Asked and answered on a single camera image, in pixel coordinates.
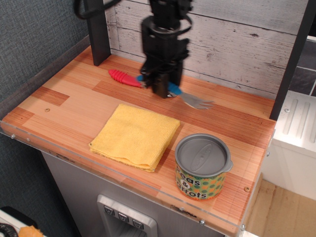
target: folded cloth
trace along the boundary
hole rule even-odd
[[[180,121],[120,104],[90,151],[148,172],[154,172]]]

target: can label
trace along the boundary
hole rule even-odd
[[[209,178],[191,175],[176,165],[176,184],[180,191],[193,199],[208,199],[220,193],[225,173]]]

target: wooden countertop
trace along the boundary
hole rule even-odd
[[[180,97],[162,99],[151,89],[113,80],[109,69],[132,76],[140,63],[110,56],[93,65],[90,47],[52,77],[2,121],[3,130],[23,142],[112,180],[168,208],[184,208],[184,215],[224,234],[234,236],[242,224],[261,162],[274,130],[269,120],[274,101],[220,85],[183,77],[181,89],[216,103],[210,110],[196,110]],[[103,128],[118,104],[145,108],[181,121],[154,173],[101,157],[88,144]],[[194,133],[208,133],[223,140],[234,163],[220,195],[206,201],[180,193],[174,177],[174,151],[179,141]]]

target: button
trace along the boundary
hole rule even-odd
[[[121,221],[124,221],[124,222],[129,222],[128,220],[128,216],[122,214],[122,213],[118,213],[118,217],[120,218]]]
[[[134,220],[134,219],[133,219],[133,225],[134,225],[136,228],[138,228],[138,229],[141,229],[141,230],[144,229],[143,223],[141,223],[141,222],[139,222],[139,221],[136,221],[136,220]]]
[[[109,207],[107,207],[107,206],[104,206],[104,210],[105,210],[106,213],[108,213],[111,216],[115,215],[114,210],[109,208]]]

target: wooden plank wall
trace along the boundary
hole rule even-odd
[[[307,2],[195,0],[184,74],[275,99]],[[140,24],[148,15],[147,0],[106,11],[112,54],[145,61]]]

